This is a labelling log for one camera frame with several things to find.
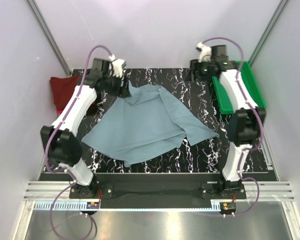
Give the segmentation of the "dark red folded t shirt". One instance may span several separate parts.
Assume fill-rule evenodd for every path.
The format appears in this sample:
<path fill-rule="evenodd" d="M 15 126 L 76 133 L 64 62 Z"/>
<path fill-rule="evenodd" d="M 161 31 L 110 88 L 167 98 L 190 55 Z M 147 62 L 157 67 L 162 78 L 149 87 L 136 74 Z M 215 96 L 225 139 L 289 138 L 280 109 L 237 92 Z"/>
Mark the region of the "dark red folded t shirt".
<path fill-rule="evenodd" d="M 56 110 L 64 110 L 66 108 L 74 93 L 79 78 L 79 75 L 67 78 L 50 78 L 53 103 L 56 107 Z"/>

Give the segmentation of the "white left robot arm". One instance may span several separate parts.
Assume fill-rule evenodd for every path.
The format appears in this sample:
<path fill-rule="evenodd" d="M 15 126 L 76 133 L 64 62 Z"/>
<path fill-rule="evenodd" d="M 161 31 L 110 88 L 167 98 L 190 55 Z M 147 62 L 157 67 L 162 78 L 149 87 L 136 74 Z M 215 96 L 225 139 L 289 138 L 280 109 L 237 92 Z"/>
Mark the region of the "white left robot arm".
<path fill-rule="evenodd" d="M 129 83 L 125 76 L 126 62 L 111 55 L 108 60 L 94 58 L 91 69 L 85 69 L 65 109 L 50 125 L 40 130 L 45 163 L 57 163 L 59 170 L 70 175 L 70 190 L 81 197 L 94 198 L 101 193 L 97 177 L 82 159 L 78 128 L 98 94 L 128 97 Z"/>

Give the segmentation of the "aluminium front rail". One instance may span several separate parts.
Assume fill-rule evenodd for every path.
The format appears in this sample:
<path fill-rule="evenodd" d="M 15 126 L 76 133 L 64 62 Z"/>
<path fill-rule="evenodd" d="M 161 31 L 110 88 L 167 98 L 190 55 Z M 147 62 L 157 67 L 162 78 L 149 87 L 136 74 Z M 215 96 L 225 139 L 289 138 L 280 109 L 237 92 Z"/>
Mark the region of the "aluminium front rail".
<path fill-rule="evenodd" d="M 87 187 L 79 185 L 66 189 L 69 184 L 65 181 L 31 181 L 26 189 L 24 200 L 51 200 L 62 190 L 61 199 L 89 199 L 97 198 Z M 243 182 L 239 189 L 227 190 L 225 193 L 217 191 L 215 182 L 98 182 L 95 187 L 102 199 L 114 199 L 124 195 L 137 196 L 191 196 L 207 200 L 248 200 L 259 197 L 260 201 L 291 202 L 294 196 L 288 182 L 251 181 Z"/>

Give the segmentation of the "light blue t shirt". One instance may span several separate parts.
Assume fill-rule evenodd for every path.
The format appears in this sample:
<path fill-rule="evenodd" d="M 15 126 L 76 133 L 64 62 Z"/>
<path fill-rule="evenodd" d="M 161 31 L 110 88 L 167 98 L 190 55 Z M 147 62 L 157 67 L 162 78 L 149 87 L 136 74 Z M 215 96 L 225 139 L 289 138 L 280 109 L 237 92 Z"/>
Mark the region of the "light blue t shirt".
<path fill-rule="evenodd" d="M 178 98 L 160 85 L 129 86 L 82 142 L 126 167 L 154 159 L 182 145 L 217 138 Z"/>

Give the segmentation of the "green plastic bin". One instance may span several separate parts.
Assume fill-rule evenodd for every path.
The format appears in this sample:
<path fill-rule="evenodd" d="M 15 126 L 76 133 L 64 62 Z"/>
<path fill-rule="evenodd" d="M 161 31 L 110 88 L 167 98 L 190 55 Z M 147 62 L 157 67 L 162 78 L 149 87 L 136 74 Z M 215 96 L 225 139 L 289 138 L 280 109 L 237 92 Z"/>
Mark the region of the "green plastic bin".
<path fill-rule="evenodd" d="M 252 97 L 252 99 L 254 100 L 254 102 L 256 104 L 258 104 L 258 106 L 260 108 L 265 109 L 266 103 L 263 99 L 262 93 L 259 89 L 259 85 L 254 76 L 252 68 L 247 61 L 243 62 L 243 66 L 241 69 L 241 77 L 247 88 L 247 91 L 249 92 L 249 94 Z M 215 76 L 212 77 L 212 82 L 214 85 L 220 113 L 226 114 L 226 115 L 233 114 L 234 110 L 232 108 L 231 101 L 227 95 L 225 88 L 222 86 L 222 84 L 219 82 L 218 78 Z"/>

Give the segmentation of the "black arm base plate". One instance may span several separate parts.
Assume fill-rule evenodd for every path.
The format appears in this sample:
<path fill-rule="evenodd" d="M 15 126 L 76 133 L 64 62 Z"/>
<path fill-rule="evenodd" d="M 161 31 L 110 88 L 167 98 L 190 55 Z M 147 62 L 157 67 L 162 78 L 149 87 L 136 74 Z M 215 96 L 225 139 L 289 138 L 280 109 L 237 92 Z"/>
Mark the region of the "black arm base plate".
<path fill-rule="evenodd" d="M 247 194 L 241 185 L 237 189 L 219 192 L 216 183 L 200 182 L 98 182 L 94 188 L 75 185 L 70 189 L 71 199 L 117 199 L 136 196 L 187 196 L 204 200 L 245 200 Z"/>

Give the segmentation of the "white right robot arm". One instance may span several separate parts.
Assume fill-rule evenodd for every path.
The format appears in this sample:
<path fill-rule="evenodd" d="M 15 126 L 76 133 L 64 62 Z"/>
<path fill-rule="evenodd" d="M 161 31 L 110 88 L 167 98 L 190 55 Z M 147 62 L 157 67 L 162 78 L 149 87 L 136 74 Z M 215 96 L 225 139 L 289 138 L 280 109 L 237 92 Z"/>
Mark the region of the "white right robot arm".
<path fill-rule="evenodd" d="M 190 62 L 191 77 L 202 80 L 216 77 L 234 111 L 226 130 L 230 146 L 225 166 L 216 183 L 202 186 L 202 195 L 230 199 L 245 192 L 242 171 L 249 152 L 263 137 L 266 110 L 251 97 L 242 79 L 243 64 L 229 60 L 226 45 L 210 47 L 200 42 L 196 49 L 200 54 Z"/>

